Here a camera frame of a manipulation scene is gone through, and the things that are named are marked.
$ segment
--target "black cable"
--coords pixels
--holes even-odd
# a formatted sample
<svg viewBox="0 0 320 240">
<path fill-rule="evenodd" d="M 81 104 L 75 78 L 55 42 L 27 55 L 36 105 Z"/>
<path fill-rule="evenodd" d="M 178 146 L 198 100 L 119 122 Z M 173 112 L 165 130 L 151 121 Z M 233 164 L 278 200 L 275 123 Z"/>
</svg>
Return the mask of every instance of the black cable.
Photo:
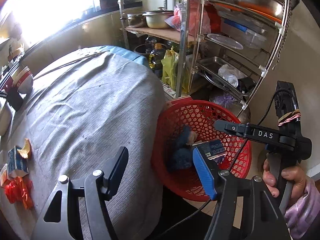
<svg viewBox="0 0 320 240">
<path fill-rule="evenodd" d="M 268 115 L 269 110 L 270 110 L 270 108 L 271 108 L 273 99 L 274 99 L 275 96 L 276 96 L 278 93 L 280 93 L 280 92 L 287 92 L 287 93 L 291 96 L 291 98 L 294 98 L 294 97 L 293 97 L 293 94 L 292 94 L 289 90 L 287 90 L 287 89 L 279 89 L 279 90 L 277 90 L 277 91 L 273 94 L 273 96 L 272 96 L 272 98 L 271 98 L 271 100 L 270 100 L 270 102 L 269 102 L 269 104 L 268 104 L 267 110 L 266 110 L 264 116 L 263 116 L 263 117 L 261 118 L 261 120 L 258 122 L 258 125 L 260 125 L 260 124 L 263 122 L 263 120 L 266 118 L 266 116 Z M 248 141 L 248 139 L 245 139 L 245 140 L 244 140 L 244 143 L 242 144 L 242 146 L 240 147 L 240 149 L 239 149 L 238 152 L 236 153 L 235 158 L 233 159 L 233 162 L 232 162 L 232 164 L 230 165 L 230 167 L 229 167 L 229 169 L 228 169 L 229 172 L 231 172 L 233 166 L 236 164 L 236 160 L 238 159 L 238 157 L 239 157 L 240 153 L 242 152 L 244 146 L 246 145 L 247 141 Z M 200 212 L 201 210 L 203 210 L 203 209 L 205 208 L 205 206 L 210 203 L 210 201 L 211 201 L 211 200 L 209 199 L 206 203 L 204 203 L 199 209 L 197 209 L 195 212 L 193 212 L 190 216 L 188 216 L 188 217 L 186 217 L 185 219 L 181 220 L 180 222 L 174 224 L 172 227 L 168 228 L 166 231 L 162 232 L 161 234 L 157 235 L 156 237 L 154 237 L 154 238 L 151 239 L 151 240 L 157 240 L 157 239 L 159 239 L 161 236 L 163 236 L 164 234 L 166 234 L 166 233 L 167 233 L 168 231 L 170 231 L 171 229 L 173 229 L 173 228 L 175 228 L 176 226 L 180 225 L 180 224 L 183 223 L 184 221 L 190 219 L 190 218 L 193 217 L 195 214 L 197 214 L 198 212 Z"/>
<path fill-rule="evenodd" d="M 176 226 L 180 225 L 181 223 L 183 223 L 184 221 L 188 220 L 189 218 L 193 217 L 195 214 L 197 214 L 198 212 L 200 212 L 201 210 L 203 210 L 206 205 L 208 205 L 210 203 L 211 199 L 209 199 L 206 203 L 204 203 L 199 209 L 197 209 L 196 211 L 194 211 L 190 216 L 186 217 L 185 219 L 181 220 L 180 222 L 174 224 L 172 227 L 169 227 L 166 231 L 163 231 L 161 234 L 157 235 L 156 237 L 152 238 L 151 240 L 157 240 L 159 239 L 161 236 L 163 236 L 164 234 L 166 234 L 168 231 L 170 231 L 171 229 L 175 228 Z"/>
<path fill-rule="evenodd" d="M 293 96 L 293 94 L 291 93 L 291 91 L 289 91 L 289 90 L 287 90 L 287 89 L 284 89 L 284 88 L 281 88 L 281 89 L 279 89 L 279 90 L 276 90 L 276 92 L 273 94 L 273 96 L 272 96 L 272 98 L 271 98 L 271 100 L 270 100 L 270 102 L 269 102 L 269 104 L 268 104 L 268 106 L 267 106 L 267 110 L 266 110 L 265 114 L 264 114 L 263 117 L 260 119 L 260 121 L 258 122 L 257 125 L 260 125 L 260 124 L 263 122 L 263 120 L 267 117 L 267 115 L 268 115 L 268 113 L 269 113 L 269 110 L 270 110 L 270 108 L 271 108 L 273 99 L 275 99 L 276 95 L 277 95 L 278 93 L 280 93 L 280 92 L 287 92 L 287 93 L 291 96 L 292 100 L 294 99 L 294 96 Z M 246 145 L 246 143 L 247 143 L 248 140 L 249 140 L 249 139 L 245 139 L 245 140 L 244 140 L 244 143 L 242 144 L 242 146 L 240 147 L 240 149 L 239 149 L 238 152 L 236 153 L 235 158 L 233 159 L 230 167 L 228 168 L 228 171 L 229 171 L 229 172 L 232 171 L 233 166 L 236 164 L 236 161 L 237 161 L 240 153 L 242 152 L 242 150 L 243 150 L 243 148 L 244 148 L 244 146 Z"/>
</svg>

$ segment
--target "human hand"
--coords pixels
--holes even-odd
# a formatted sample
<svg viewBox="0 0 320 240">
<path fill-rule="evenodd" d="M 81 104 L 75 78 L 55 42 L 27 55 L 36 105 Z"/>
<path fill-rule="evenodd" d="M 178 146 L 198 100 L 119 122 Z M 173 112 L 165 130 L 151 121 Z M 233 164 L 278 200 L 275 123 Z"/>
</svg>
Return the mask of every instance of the human hand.
<svg viewBox="0 0 320 240">
<path fill-rule="evenodd" d="M 274 187 L 276 184 L 276 178 L 270 172 L 268 160 L 265 160 L 263 164 L 263 170 L 263 181 L 267 185 L 273 197 L 278 197 L 279 190 L 276 187 Z M 292 166 L 283 169 L 281 172 L 281 176 L 286 180 L 294 181 L 291 198 L 288 204 L 288 206 L 292 206 L 304 194 L 304 187 L 306 185 L 306 175 L 304 171 L 300 168 L 300 166 Z"/>
</svg>

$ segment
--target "pink sleeve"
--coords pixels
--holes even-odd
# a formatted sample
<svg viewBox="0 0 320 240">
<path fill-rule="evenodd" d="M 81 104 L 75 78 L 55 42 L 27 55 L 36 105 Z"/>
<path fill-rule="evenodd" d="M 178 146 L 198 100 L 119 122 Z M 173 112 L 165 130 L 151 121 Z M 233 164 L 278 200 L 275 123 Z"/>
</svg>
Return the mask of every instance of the pink sleeve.
<svg viewBox="0 0 320 240">
<path fill-rule="evenodd" d="M 314 181 L 307 177 L 304 195 L 287 209 L 284 219 L 293 239 L 300 239 L 320 211 L 320 193 Z"/>
</svg>

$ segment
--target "silver screw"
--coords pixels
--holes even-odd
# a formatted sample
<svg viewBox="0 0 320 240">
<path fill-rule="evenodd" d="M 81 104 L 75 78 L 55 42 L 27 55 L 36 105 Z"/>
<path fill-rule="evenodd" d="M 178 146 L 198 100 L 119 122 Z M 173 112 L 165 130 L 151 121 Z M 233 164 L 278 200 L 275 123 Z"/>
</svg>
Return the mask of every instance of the silver screw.
<svg viewBox="0 0 320 240">
<path fill-rule="evenodd" d="M 100 176 L 102 174 L 102 171 L 101 170 L 95 170 L 92 175 L 93 176 Z"/>
<path fill-rule="evenodd" d="M 261 182 L 262 181 L 262 178 L 260 176 L 254 176 L 253 179 L 254 179 L 255 182 Z"/>
<path fill-rule="evenodd" d="M 228 176 L 228 175 L 230 174 L 230 172 L 227 171 L 227 170 L 222 170 L 222 171 L 220 171 L 220 174 L 221 174 L 222 176 Z"/>
<path fill-rule="evenodd" d="M 68 182 L 68 176 L 67 175 L 61 175 L 59 176 L 58 180 L 60 181 L 60 183 L 65 184 Z"/>
</svg>

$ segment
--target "gray tablecloth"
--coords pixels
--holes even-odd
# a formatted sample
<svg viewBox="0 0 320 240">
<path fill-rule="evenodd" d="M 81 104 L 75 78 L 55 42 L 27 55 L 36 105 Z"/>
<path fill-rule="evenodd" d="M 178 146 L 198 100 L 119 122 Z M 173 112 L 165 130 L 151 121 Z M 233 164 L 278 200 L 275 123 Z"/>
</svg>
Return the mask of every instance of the gray tablecloth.
<svg viewBox="0 0 320 240">
<path fill-rule="evenodd" d="M 79 58 L 73 52 L 37 76 Z M 14 114 L 1 138 L 4 152 L 29 138 L 28 161 L 35 209 L 10 204 L 0 190 L 0 207 L 7 221 L 30 239 L 37 215 L 61 174 L 85 177 L 112 158 L 120 146 L 129 150 L 129 163 L 117 195 L 107 203 L 119 239 L 144 239 L 160 217 L 162 186 L 150 158 L 164 93 L 158 78 L 145 66 L 111 52 L 66 66 L 34 81 L 32 92 Z M 84 214 L 84 201 L 80 202 Z M 86 216 L 84 238 L 90 239 Z"/>
</svg>

